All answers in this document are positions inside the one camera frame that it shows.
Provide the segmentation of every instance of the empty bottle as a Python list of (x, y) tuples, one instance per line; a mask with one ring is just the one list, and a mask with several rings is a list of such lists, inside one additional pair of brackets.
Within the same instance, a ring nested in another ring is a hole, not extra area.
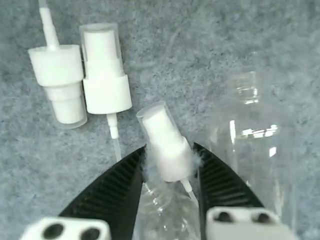
[(294, 230), (296, 184), (290, 119), (269, 97), (268, 83), (253, 67), (230, 72), (227, 86), (228, 101), (212, 119), (210, 150)]

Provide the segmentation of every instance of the ribbed grip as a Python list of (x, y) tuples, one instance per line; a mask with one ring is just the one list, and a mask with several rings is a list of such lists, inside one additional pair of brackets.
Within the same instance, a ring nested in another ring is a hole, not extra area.
[(106, 221), (113, 240), (131, 240), (142, 188), (141, 155), (144, 148), (123, 158), (108, 169), (60, 216)]
[(206, 239), (206, 214), (213, 207), (264, 207), (242, 179), (221, 159), (194, 143), (203, 161), (198, 170), (201, 239)]

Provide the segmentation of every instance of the white plastic piece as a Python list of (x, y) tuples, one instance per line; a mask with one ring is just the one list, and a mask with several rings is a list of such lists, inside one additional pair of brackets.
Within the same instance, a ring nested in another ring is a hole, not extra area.
[(206, 213), (205, 233), (207, 240), (298, 240), (273, 212), (260, 207), (213, 207)]
[(188, 193), (189, 197), (191, 198), (191, 200), (194, 202), (194, 204), (199, 207), (199, 202), (198, 202), (198, 199), (196, 198), (196, 195), (195, 193), (193, 192), (192, 190), (192, 186), (190, 184), (190, 181), (185, 178), (185, 179), (182, 179), (180, 181), (185, 189), (185, 191)]
[(80, 26), (86, 76), (83, 80), (86, 109), (106, 115), (116, 158), (121, 157), (117, 113), (132, 107), (129, 80), (124, 73), (116, 23)]
[(27, 226), (20, 240), (111, 240), (109, 225), (102, 220), (68, 217), (46, 217)]
[(193, 173), (193, 153), (166, 103), (156, 102), (140, 110), (136, 116), (149, 140), (162, 179), (176, 182), (188, 178)]
[(45, 90), (57, 126), (77, 128), (87, 122), (80, 47), (59, 45), (46, 1), (39, 0), (39, 6), (47, 46), (28, 50), (36, 81)]

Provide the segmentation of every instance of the gray fabric surface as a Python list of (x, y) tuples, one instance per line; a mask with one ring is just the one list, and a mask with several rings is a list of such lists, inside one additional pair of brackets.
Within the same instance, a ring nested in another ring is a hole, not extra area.
[[(51, 0), (62, 44), (82, 24), (117, 22), (133, 108), (118, 115), (122, 154), (144, 144), (135, 113), (165, 100), (190, 142), (205, 142), (226, 95), (225, 70), (251, 61), (272, 74), (273, 96), (293, 112), (299, 136), (298, 233), (320, 238), (320, 1)], [(0, 2), (0, 238), (58, 214), (114, 162), (105, 116), (54, 127), (27, 50), (45, 45), (36, 0)]]

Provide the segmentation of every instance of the plastic tube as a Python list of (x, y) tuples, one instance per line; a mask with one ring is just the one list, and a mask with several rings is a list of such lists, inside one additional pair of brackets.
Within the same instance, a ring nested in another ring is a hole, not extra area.
[(112, 139), (112, 141), (113, 141), (115, 159), (117, 162), (119, 162), (122, 159), (119, 138)]
[(188, 193), (191, 200), (194, 202), (194, 204), (199, 207), (198, 199), (195, 196), (195, 193), (192, 190), (192, 186), (190, 184), (190, 181), (187, 178), (184, 178), (180, 181), (185, 189), (185, 191)]

